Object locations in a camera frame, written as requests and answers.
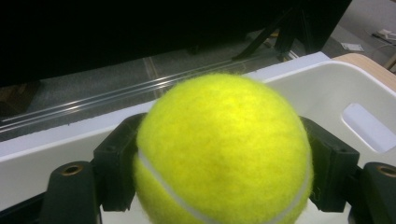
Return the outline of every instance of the yellow-green tennis ball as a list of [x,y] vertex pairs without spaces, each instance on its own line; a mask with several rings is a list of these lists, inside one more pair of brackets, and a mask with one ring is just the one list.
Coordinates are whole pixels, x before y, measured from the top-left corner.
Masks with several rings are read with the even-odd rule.
[[137,145],[136,192],[153,223],[293,223],[311,191],[298,115],[247,77],[176,85],[143,119]]

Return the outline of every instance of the gray floor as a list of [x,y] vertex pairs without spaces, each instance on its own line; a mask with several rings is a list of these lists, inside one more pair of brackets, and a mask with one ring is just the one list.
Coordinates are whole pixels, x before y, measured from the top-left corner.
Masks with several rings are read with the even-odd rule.
[[[245,61],[232,61],[257,35],[221,46],[198,49],[196,53],[181,49],[127,63],[121,63],[63,77],[44,79],[26,113],[2,118],[0,141],[52,127],[93,118],[128,106],[160,97],[179,80],[212,71],[243,74],[283,59],[269,39]],[[296,41],[293,49],[304,55]],[[323,48],[330,58],[347,53],[330,38]]]

